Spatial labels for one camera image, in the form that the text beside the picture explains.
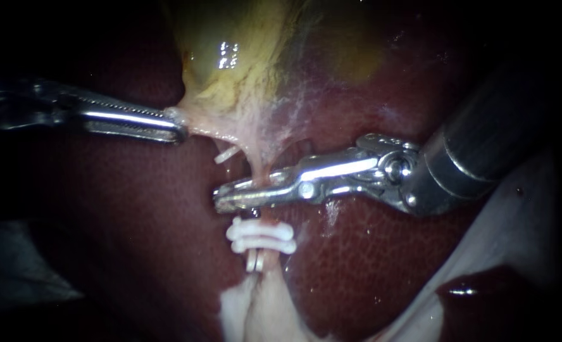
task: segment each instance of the clip applier jaw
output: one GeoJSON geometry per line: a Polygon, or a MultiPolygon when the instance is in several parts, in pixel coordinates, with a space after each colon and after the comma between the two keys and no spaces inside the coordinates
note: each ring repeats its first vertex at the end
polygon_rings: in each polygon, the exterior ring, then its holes
{"type": "Polygon", "coordinates": [[[213,192],[216,211],[233,213],[293,202],[320,204],[333,196],[364,194],[405,212],[398,187],[416,163],[418,146],[381,134],[362,136],[356,145],[305,156],[295,167],[272,172],[268,187],[256,188],[249,178],[224,184],[213,192]]]}
{"type": "Polygon", "coordinates": [[[0,79],[0,131],[54,127],[182,143],[188,132],[163,110],[35,77],[0,79]]]}

